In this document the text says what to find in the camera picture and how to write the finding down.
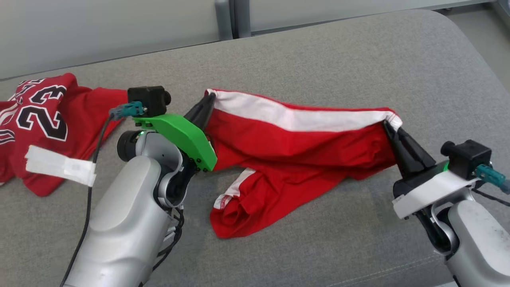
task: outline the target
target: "red jersey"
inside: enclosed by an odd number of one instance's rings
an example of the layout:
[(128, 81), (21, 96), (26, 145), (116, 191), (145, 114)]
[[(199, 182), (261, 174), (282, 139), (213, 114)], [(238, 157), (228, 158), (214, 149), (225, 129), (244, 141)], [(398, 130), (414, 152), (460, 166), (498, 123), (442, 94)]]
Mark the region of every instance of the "red jersey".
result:
[[(73, 74), (23, 81), (0, 102), (0, 183), (16, 176), (38, 196), (63, 179), (25, 170), (30, 145), (89, 159), (110, 108), (127, 102), (125, 90), (80, 87)], [(104, 139), (120, 122), (111, 122)]]
[(206, 132), (214, 170), (245, 169), (220, 195), (211, 224), (221, 238), (247, 236), (273, 224), (347, 177), (361, 180), (395, 164), (383, 125), (397, 130), (389, 108), (305, 107), (238, 91), (212, 90)]

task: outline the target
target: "white stripe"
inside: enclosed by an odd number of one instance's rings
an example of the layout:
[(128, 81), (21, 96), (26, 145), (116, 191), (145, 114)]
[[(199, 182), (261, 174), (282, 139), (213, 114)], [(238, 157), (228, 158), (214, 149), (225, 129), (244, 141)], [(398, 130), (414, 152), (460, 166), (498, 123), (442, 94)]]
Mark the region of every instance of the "white stripe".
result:
[(8, 116), (14, 115), (18, 111), (16, 108), (17, 106), (18, 104), (14, 104), (12, 107), (0, 111), (0, 125), (4, 124), (4, 121)]
[(402, 120), (391, 111), (309, 111), (241, 92), (208, 89), (216, 94), (214, 108), (239, 117), (276, 125), (291, 132), (344, 132), (388, 120), (398, 130)]
[(254, 174), (255, 171), (252, 169), (245, 169), (239, 177), (232, 183), (232, 185), (223, 193), (220, 195), (216, 201), (214, 202), (214, 208), (216, 209), (224, 209), (227, 203), (232, 199), (234, 196), (240, 196), (241, 192), (239, 191), (239, 186), (241, 183), (248, 178), (250, 175)]

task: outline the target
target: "cable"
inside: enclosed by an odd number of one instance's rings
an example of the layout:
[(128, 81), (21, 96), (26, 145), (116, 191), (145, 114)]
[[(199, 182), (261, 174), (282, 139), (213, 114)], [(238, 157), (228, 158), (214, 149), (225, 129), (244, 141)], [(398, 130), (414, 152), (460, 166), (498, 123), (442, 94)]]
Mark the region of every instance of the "cable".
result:
[(153, 266), (152, 271), (156, 270), (156, 268), (159, 267), (159, 265), (161, 265), (161, 263), (163, 263), (163, 261), (165, 261), (166, 257), (168, 257), (168, 255), (172, 251), (173, 247), (175, 246), (175, 244), (177, 244), (177, 242), (179, 242), (179, 239), (181, 239), (181, 235), (183, 234), (184, 211), (180, 208), (175, 208), (175, 210), (177, 210), (177, 212), (179, 213), (179, 217), (177, 217), (177, 216), (173, 216), (173, 217), (175, 219), (177, 219), (179, 221), (179, 223), (175, 227), (175, 235), (173, 237), (173, 241), (168, 247), (166, 247), (165, 249), (158, 252), (158, 257), (159, 256), (163, 256), (163, 257)]
[[(94, 151), (94, 154), (92, 156), (92, 162), (97, 163), (97, 157), (99, 155), (99, 149), (101, 148), (101, 142), (103, 141), (103, 136), (105, 135), (106, 127), (110, 123), (110, 121), (113, 119), (113, 114), (110, 114), (108, 116), (108, 119), (105, 122), (105, 125), (103, 126), (103, 129), (101, 130), (101, 133), (99, 134), (99, 139), (97, 140), (96, 149)], [(85, 235), (87, 234), (87, 229), (89, 228), (89, 221), (90, 221), (90, 209), (92, 205), (92, 187), (90, 186), (87, 193), (87, 211), (85, 213), (85, 224), (83, 226), (82, 236), (80, 236), (80, 240), (78, 241), (78, 244), (76, 245), (76, 248), (74, 250), (74, 253), (72, 254), (71, 261), (69, 262), (69, 265), (67, 266), (67, 270), (65, 272), (64, 278), (62, 279), (62, 282), (60, 282), (60, 287), (64, 286), (65, 281), (67, 280), (67, 277), (69, 276), (69, 273), (71, 272), (72, 265), (74, 264), (74, 260), (76, 260), (76, 256), (78, 255), (78, 252), (80, 250), (80, 247), (82, 246), (83, 240), (85, 239)]]
[(486, 193), (483, 193), (483, 192), (479, 191), (479, 190), (478, 190), (477, 188), (475, 188), (475, 187), (474, 187), (474, 188), (472, 188), (471, 190), (472, 190), (473, 192), (475, 192), (475, 193), (477, 193), (477, 194), (479, 194), (479, 195), (483, 196), (483, 197), (486, 197), (486, 198), (488, 198), (488, 199), (490, 199), (490, 200), (497, 201), (497, 202), (499, 202), (499, 203), (501, 203), (501, 204), (503, 204), (503, 205), (506, 205), (506, 206), (510, 207), (510, 202), (507, 202), (507, 201), (504, 201), (504, 200), (499, 199), (499, 198), (497, 198), (497, 197), (493, 197), (492, 195), (488, 195), (488, 194), (486, 194)]

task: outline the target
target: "gray fabric surface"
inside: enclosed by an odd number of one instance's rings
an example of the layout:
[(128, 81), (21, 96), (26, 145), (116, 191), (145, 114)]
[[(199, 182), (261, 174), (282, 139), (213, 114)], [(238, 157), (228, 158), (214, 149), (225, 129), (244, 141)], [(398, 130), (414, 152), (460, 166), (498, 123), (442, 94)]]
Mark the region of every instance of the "gray fabric surface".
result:
[[(472, 138), (493, 148), (510, 174), (510, 96), (462, 32), (446, 17), (403, 11), (293, 31), (206, 44), (50, 71), (81, 85), (163, 85), (170, 112), (184, 114), (209, 87), (266, 94), (302, 105), (389, 106), (435, 158), (446, 140)], [(7, 99), (21, 79), (0, 83)], [(116, 156), (123, 123), (99, 156), (96, 204), (124, 163)], [(148, 286), (428, 287), (451, 281), (416, 219), (392, 207), (396, 167), (346, 180), (272, 226), (218, 239), (213, 202), (240, 170), (196, 176), (186, 198), (184, 235)], [(510, 200), (494, 188), (489, 193)], [(56, 286), (81, 233), (86, 188), (66, 181), (38, 198), (20, 180), (1, 187), (1, 286)], [(508, 209), (476, 198), (510, 229)]]

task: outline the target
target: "teal connector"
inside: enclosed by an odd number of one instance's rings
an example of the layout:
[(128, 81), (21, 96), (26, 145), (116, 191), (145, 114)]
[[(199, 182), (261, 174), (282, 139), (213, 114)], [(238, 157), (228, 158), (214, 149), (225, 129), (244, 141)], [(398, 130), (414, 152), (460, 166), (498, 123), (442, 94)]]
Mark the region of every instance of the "teal connector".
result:
[(499, 187), (504, 193), (510, 193), (510, 181), (506, 180), (506, 176), (489, 166), (479, 165), (475, 170), (475, 174), (479, 179)]
[(118, 121), (123, 117), (143, 115), (146, 110), (147, 109), (142, 106), (142, 102), (136, 101), (110, 109), (110, 114), (113, 114), (114, 121)]

